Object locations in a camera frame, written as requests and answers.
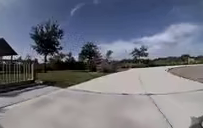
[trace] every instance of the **grass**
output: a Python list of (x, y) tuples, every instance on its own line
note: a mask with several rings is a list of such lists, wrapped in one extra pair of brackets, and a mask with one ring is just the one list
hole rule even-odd
[(2, 74), (0, 73), (0, 84), (15, 83), (27, 80), (31, 77), (30, 74)]
[(106, 73), (67, 70), (38, 73), (37, 78), (45, 82), (55, 83), (55, 86), (66, 88), (103, 75)]

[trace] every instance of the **road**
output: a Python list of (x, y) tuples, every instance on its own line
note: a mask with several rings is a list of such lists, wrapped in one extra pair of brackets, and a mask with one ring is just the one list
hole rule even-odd
[(2, 108), (4, 128), (188, 128), (203, 114), (203, 83), (170, 67), (131, 69)]

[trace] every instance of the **green lawn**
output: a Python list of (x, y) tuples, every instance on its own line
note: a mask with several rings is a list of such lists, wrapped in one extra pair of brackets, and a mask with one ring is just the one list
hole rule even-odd
[(45, 82), (54, 82), (56, 86), (65, 88), (103, 75), (106, 73), (68, 70), (39, 73), (37, 78)]

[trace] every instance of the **pavement crack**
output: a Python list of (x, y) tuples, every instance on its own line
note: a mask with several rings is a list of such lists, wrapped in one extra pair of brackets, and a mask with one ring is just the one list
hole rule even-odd
[(157, 103), (155, 102), (155, 100), (151, 97), (148, 96), (150, 98), (150, 100), (152, 101), (152, 103), (155, 105), (155, 107), (158, 109), (158, 111), (162, 114), (163, 118), (166, 120), (166, 122), (169, 124), (170, 128), (173, 128), (173, 125), (170, 123), (169, 119), (166, 117), (166, 115), (161, 111), (161, 109), (159, 108), (159, 106), (157, 105)]
[(148, 93), (143, 85), (143, 81), (141, 79), (141, 76), (138, 77), (139, 82), (140, 82), (140, 86), (143, 88), (145, 94), (150, 100), (151, 102), (155, 105), (155, 107), (158, 109), (158, 111), (162, 114), (163, 118), (166, 120), (166, 122), (169, 124), (170, 128), (173, 128), (173, 125), (170, 123), (169, 119), (166, 117), (166, 115), (161, 111), (161, 109), (159, 108), (159, 106), (157, 105), (157, 103), (155, 102), (155, 100), (151, 97), (151, 95), (153, 95), (152, 93)]
[(146, 93), (146, 95), (173, 95), (173, 94), (185, 94), (185, 93), (194, 93), (194, 92), (201, 92), (203, 91), (202, 89), (197, 89), (197, 90), (190, 90), (190, 91), (181, 91), (181, 92), (170, 92), (170, 93)]

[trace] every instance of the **bush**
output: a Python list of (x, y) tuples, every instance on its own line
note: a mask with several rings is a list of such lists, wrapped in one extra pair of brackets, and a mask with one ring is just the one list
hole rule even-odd
[(117, 65), (114, 63), (102, 62), (101, 72), (104, 73), (113, 73), (117, 71)]

